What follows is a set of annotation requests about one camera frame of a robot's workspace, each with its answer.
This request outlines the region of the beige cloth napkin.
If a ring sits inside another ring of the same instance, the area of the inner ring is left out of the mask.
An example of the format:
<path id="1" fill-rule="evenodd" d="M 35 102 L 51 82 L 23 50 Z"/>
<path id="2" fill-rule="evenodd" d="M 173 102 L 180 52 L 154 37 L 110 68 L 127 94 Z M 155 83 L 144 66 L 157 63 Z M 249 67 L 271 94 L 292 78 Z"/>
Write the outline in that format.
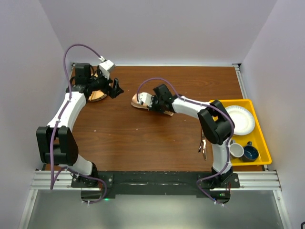
<path id="1" fill-rule="evenodd" d="M 132 97 L 132 101 L 131 101 L 131 105 L 135 108 L 139 108 L 139 109 L 145 109 L 145 110 L 148 110 L 149 107 L 147 104 L 141 104 L 140 102 L 138 102 L 137 100 L 137 94 L 135 94 L 133 97 Z M 169 116 L 173 116 L 174 113 L 173 112 L 170 112 L 170 111 L 163 111 L 161 112 L 165 115 L 169 115 Z"/>

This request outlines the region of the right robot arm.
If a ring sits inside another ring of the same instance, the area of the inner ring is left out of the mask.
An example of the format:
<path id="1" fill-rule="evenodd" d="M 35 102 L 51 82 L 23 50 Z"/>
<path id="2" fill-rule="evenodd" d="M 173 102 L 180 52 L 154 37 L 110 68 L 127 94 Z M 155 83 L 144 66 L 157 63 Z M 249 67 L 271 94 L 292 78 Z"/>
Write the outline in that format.
<path id="1" fill-rule="evenodd" d="M 211 143 L 213 151 L 212 174 L 209 177 L 217 187 L 224 187 L 233 173 L 229 143 L 234 133 L 234 122 L 219 100 L 212 103 L 189 99 L 180 94 L 173 95 L 165 84 L 153 89 L 154 95 L 139 98 L 149 110 L 184 114 L 199 120 L 204 137 Z"/>

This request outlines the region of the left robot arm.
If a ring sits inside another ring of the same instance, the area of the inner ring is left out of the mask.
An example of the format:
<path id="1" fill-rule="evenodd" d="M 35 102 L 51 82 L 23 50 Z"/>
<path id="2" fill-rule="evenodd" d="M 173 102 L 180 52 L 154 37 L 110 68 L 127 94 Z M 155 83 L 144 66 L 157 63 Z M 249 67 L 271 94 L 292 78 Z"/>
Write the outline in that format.
<path id="1" fill-rule="evenodd" d="M 110 60 L 100 63 L 96 70 L 89 63 L 76 64 L 75 76 L 68 77 L 68 88 L 58 112 L 46 126 L 40 126 L 36 131 L 42 163 L 75 172 L 88 187 L 98 184 L 98 171 L 93 162 L 79 154 L 72 130 L 93 92 L 101 91 L 110 98 L 124 92 L 119 80 L 110 78 L 114 68 L 115 64 Z"/>

